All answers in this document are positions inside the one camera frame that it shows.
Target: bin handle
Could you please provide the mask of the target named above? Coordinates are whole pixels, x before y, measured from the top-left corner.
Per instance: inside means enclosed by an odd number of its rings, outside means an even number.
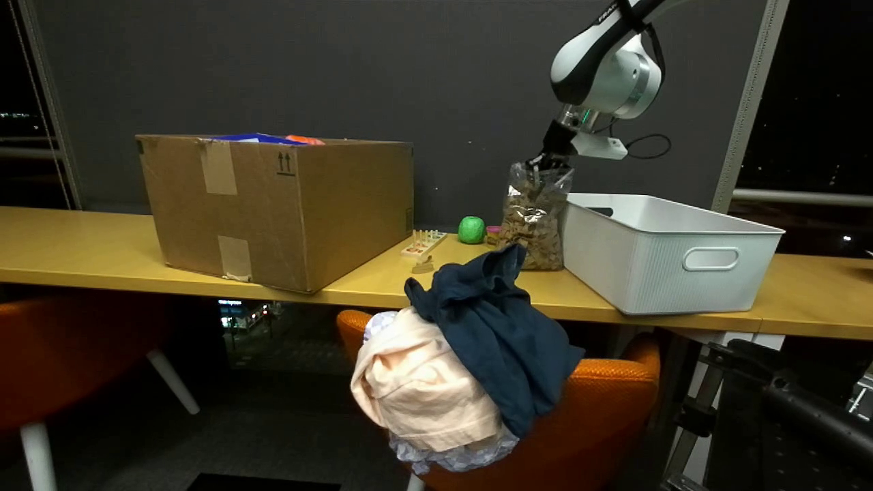
[[[733,270],[740,263],[737,246],[693,246],[684,251],[681,266],[687,272],[721,272]]]

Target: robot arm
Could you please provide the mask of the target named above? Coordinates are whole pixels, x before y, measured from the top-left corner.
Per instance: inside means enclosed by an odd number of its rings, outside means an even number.
[[[646,53],[642,33],[681,0],[616,0],[583,33],[569,37],[552,61],[552,89],[565,102],[558,120],[532,161],[567,154],[625,158],[627,147],[609,134],[593,134],[601,115],[633,120],[654,100],[663,70]]]

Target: crumpled fabric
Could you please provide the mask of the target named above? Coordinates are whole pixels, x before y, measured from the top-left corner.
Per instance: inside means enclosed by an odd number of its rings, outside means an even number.
[[[526,435],[558,402],[583,356],[562,325],[532,308],[530,295],[516,285],[523,252],[522,246],[508,246],[440,266],[432,289],[415,278],[403,284],[415,310],[440,325],[516,435]]]
[[[415,475],[432,472],[432,464],[436,464],[447,472],[472,472],[472,468],[492,465],[493,461],[502,461],[505,454],[511,454],[513,446],[517,445],[517,435],[502,424],[502,430],[496,435],[478,441],[478,445],[464,445],[464,446],[456,446],[447,452],[422,452],[392,434],[387,435],[387,445],[399,461],[410,464],[410,468]]]
[[[441,330],[402,308],[374,317],[348,379],[352,397],[377,424],[418,450],[445,452],[498,434],[502,420]]]
[[[363,327],[363,340],[372,340],[380,333],[391,330],[395,318],[399,318],[399,310],[377,310]]]

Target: open cardboard box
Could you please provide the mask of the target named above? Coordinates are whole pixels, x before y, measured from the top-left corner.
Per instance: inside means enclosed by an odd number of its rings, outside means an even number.
[[[314,295],[411,231],[411,147],[138,134],[164,262]]]

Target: dark blue cloth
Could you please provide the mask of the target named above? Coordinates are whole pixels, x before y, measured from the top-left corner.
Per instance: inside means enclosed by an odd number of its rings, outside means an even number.
[[[511,246],[433,272],[432,291],[403,284],[415,310],[440,325],[447,342],[496,402],[502,423],[526,435],[562,397],[583,349],[562,325],[530,306],[516,285],[523,247]]]

